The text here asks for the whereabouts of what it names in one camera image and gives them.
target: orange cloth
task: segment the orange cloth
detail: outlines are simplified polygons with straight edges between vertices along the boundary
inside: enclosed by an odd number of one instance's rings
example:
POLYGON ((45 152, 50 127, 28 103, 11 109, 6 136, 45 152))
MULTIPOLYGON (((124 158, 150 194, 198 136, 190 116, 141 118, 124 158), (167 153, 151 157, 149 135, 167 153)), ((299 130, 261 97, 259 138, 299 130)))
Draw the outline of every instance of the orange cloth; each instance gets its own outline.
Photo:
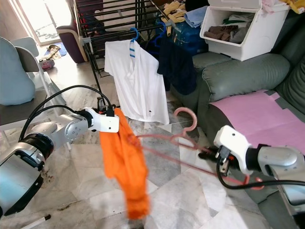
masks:
POLYGON ((119 132, 100 132, 105 174, 109 178, 115 177, 125 193, 128 218, 140 219, 149 213, 146 194, 148 169, 142 150, 128 141, 132 136, 132 140, 140 144, 123 112, 116 108, 114 113, 120 118, 119 132))

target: glass door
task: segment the glass door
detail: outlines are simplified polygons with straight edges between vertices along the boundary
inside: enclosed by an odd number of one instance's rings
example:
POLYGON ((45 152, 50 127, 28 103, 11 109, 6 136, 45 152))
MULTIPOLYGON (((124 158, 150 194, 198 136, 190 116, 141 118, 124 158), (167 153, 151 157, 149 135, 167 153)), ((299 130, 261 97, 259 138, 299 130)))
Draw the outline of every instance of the glass door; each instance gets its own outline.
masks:
POLYGON ((17 0, 37 43, 47 45, 60 42, 56 27, 69 25, 71 12, 65 0, 17 0))

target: chair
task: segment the chair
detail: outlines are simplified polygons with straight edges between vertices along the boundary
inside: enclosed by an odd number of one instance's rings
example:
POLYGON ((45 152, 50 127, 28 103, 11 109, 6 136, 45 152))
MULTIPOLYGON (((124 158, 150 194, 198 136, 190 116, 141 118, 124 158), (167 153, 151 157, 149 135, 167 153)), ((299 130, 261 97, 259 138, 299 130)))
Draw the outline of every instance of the chair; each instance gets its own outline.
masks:
MULTIPOLYGON (((35 98, 30 102, 23 103, 20 105, 9 105, 9 106, 0 105, 0 132, 3 136, 4 141, 8 146, 10 145, 10 143, 5 134, 5 131, 13 128, 22 127, 25 124, 31 112, 36 108, 38 104, 44 101, 47 97, 51 96, 54 92, 59 91, 59 88, 50 79, 49 75, 43 72, 35 56, 32 54, 32 52, 36 56, 38 56, 39 54, 36 43, 33 40, 33 38, 30 37, 22 38, 12 41, 12 43, 15 46, 16 45, 20 46, 15 48, 18 52, 19 59, 24 71, 27 73, 31 73, 32 75, 32 77, 30 78, 35 83, 36 92, 35 92, 35 98), (37 77, 35 77, 33 73, 38 73, 38 79, 37 77)), ((59 96, 51 100, 50 104, 51 105, 66 104, 66 102, 61 96, 59 96)), ((56 116, 60 115, 57 109, 53 109, 53 111, 56 116)), ((34 122, 38 122, 45 119, 49 114, 50 114, 49 112, 43 112, 34 119, 34 122)))

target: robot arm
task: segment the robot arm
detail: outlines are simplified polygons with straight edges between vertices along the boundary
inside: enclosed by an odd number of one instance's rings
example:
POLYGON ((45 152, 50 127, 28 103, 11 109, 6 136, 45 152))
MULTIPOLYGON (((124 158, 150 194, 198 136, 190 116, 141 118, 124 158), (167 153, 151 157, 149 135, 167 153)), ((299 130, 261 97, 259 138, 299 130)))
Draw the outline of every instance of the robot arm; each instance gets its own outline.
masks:
POLYGON ((63 114, 36 125, 20 142, 0 155, 0 217, 23 210, 43 184, 41 170, 51 153, 88 130, 116 133, 119 118, 92 108, 63 114))
MULTIPOLYGON (((216 157, 225 167, 222 171, 228 170, 230 164, 228 156, 231 154, 238 161, 236 167, 246 175, 256 170, 277 180, 305 182, 305 158, 295 148, 266 145, 252 148, 245 136, 228 125, 217 132, 214 145, 220 149, 216 157)), ((290 215, 305 215, 305 186, 279 185, 278 188, 290 215)))

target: gray pillow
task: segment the gray pillow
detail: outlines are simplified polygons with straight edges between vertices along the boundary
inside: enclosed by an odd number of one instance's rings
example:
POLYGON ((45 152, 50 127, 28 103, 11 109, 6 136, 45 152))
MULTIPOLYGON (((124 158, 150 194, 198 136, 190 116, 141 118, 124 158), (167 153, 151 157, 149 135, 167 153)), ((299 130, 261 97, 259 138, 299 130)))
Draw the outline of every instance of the gray pillow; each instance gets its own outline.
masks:
POLYGON ((24 71, 17 50, 0 37, 0 104, 19 105, 34 96, 35 85, 24 71))

